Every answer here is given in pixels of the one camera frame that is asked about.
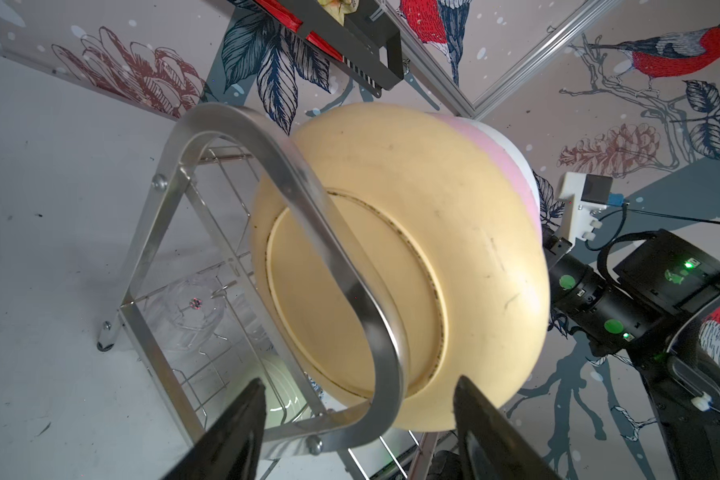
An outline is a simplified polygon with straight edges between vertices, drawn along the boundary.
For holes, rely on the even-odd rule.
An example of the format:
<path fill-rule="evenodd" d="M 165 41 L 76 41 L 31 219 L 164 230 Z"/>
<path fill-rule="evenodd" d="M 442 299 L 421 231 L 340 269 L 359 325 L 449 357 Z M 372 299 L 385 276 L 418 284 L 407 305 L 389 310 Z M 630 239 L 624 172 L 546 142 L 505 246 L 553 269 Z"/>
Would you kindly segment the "pink plate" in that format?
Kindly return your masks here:
<path fill-rule="evenodd" d="M 529 185 L 518 171 L 516 165 L 505 151 L 492 140 L 492 138 L 483 133 L 479 128 L 474 126 L 472 119 L 464 117 L 447 116 L 444 114 L 434 114 L 432 116 L 444 122 L 452 129 L 464 135 L 481 151 L 487 153 L 492 162 L 501 170 L 502 175 L 512 185 L 512 189 L 518 194 L 525 205 L 531 224 L 536 230 L 538 237 L 542 237 L 542 226 L 540 214 L 536 214 L 536 204 L 530 192 Z"/>

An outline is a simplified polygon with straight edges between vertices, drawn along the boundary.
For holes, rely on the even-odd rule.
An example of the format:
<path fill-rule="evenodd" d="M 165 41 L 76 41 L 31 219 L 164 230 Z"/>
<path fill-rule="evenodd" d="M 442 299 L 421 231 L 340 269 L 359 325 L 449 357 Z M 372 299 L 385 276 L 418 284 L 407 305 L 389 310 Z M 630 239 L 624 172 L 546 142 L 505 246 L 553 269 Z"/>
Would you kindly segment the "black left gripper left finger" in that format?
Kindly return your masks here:
<path fill-rule="evenodd" d="M 265 400 L 263 382 L 249 382 L 164 479 L 255 479 L 263 441 Z"/>

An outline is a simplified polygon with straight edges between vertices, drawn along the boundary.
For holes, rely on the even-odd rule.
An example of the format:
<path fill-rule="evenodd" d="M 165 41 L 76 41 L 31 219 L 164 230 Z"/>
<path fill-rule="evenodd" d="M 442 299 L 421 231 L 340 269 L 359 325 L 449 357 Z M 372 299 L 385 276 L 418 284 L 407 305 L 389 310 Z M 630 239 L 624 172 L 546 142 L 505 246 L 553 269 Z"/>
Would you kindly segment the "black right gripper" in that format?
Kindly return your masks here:
<path fill-rule="evenodd" d="M 550 280 L 551 306 L 586 334 L 594 354 L 615 354 L 642 337 L 642 307 L 574 257 L 570 241 L 543 240 Z"/>

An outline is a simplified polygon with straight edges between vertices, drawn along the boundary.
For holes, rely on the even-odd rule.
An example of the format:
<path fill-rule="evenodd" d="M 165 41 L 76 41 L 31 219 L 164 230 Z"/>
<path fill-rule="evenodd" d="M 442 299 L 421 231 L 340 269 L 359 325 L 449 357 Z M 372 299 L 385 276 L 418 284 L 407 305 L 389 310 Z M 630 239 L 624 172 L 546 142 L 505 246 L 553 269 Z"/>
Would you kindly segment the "yellow plate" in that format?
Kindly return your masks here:
<path fill-rule="evenodd" d="M 410 370 L 395 426 L 453 428 L 461 376 L 495 406 L 510 400 L 540 356 L 550 287 L 541 238 L 488 154 L 432 113 L 380 102 L 321 114 L 292 139 L 398 308 Z M 362 328 L 268 178 L 250 244 L 265 305 L 309 376 L 345 406 L 368 400 Z"/>

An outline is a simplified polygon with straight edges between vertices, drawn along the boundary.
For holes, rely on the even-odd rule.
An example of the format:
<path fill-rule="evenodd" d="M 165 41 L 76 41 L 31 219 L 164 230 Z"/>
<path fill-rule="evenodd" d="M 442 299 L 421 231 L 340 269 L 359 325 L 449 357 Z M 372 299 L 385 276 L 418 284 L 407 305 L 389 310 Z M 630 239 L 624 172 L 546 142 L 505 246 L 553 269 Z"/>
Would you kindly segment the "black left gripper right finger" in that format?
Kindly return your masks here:
<path fill-rule="evenodd" d="M 453 413 L 465 479 L 558 479 L 466 376 L 456 384 Z"/>

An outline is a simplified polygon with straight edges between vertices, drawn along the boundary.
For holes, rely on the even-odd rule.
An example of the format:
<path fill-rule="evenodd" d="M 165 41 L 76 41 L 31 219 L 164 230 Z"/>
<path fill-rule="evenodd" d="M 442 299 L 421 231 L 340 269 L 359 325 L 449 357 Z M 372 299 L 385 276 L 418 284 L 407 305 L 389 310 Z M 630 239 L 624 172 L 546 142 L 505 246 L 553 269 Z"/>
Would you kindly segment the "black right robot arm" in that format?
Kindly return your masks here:
<path fill-rule="evenodd" d="M 551 306 L 586 334 L 596 357 L 626 352 L 638 370 L 679 479 L 720 479 L 720 367 L 701 346 L 720 307 L 720 261 L 667 231 L 625 234 L 639 247 L 608 268 L 578 260 L 542 229 Z"/>

